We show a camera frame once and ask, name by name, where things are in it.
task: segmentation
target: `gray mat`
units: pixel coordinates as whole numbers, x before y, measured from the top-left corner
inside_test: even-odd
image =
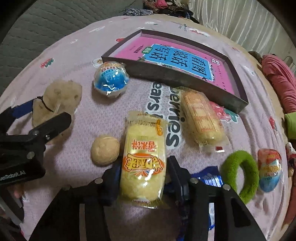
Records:
[[[62,37],[142,5],[142,0],[37,0],[0,45],[0,95],[24,67]]]

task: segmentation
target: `white curtain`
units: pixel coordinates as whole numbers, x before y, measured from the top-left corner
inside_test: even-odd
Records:
[[[257,0],[191,0],[189,9],[204,26],[261,55],[284,59],[295,47],[278,20]]]

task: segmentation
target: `pile of clothes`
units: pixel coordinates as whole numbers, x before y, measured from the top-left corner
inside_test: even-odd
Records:
[[[167,14],[179,18],[191,19],[199,23],[193,12],[188,9],[188,0],[143,0],[144,9],[152,10],[154,13]]]

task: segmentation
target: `green fabric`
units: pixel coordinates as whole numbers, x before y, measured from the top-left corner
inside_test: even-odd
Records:
[[[239,166],[244,171],[244,186],[239,197],[244,204],[247,204],[255,195],[259,185],[259,172],[253,157],[246,151],[233,152],[222,164],[220,173],[223,183],[229,184],[237,192],[236,178]]]
[[[285,114],[288,139],[296,140],[296,112]]]

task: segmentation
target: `bed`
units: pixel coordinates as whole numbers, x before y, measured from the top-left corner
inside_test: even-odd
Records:
[[[233,63],[245,88],[249,105],[231,118],[221,120],[230,146],[225,153],[206,156],[198,152],[187,132],[186,120],[180,122],[177,140],[167,143],[167,154],[175,155],[182,167],[191,173],[207,166],[220,166],[226,157],[245,150],[257,157],[260,148],[271,148],[282,156],[283,177],[268,194],[257,192],[247,204],[267,240],[278,240],[290,196],[285,144],[282,127],[283,109],[272,86],[260,70],[259,63],[245,49],[219,33],[186,19],[167,15],[141,17],[119,16],[98,21],[80,29],[48,47],[11,82],[0,97],[0,111],[41,96],[55,79],[73,80],[83,87],[81,103],[75,112],[74,127],[63,147],[47,146],[44,156],[46,175],[25,184],[25,221],[21,225],[28,239],[38,220],[61,187],[86,185],[101,177],[106,168],[93,165],[90,148],[99,134],[109,134],[124,144],[124,122],[129,110],[145,111],[153,83],[131,79],[126,93],[116,101],[99,95],[92,87],[97,60],[122,38],[138,29],[150,29],[179,35],[207,45],[226,55]],[[161,113],[168,118],[171,89],[162,85]],[[269,118],[275,120],[277,131]],[[10,128],[9,134],[27,133],[32,128],[31,116],[25,116]],[[243,185],[239,170],[238,189]],[[174,240],[178,234],[177,211],[150,210],[126,205],[105,209],[111,240]],[[213,230],[209,240],[213,240]]]

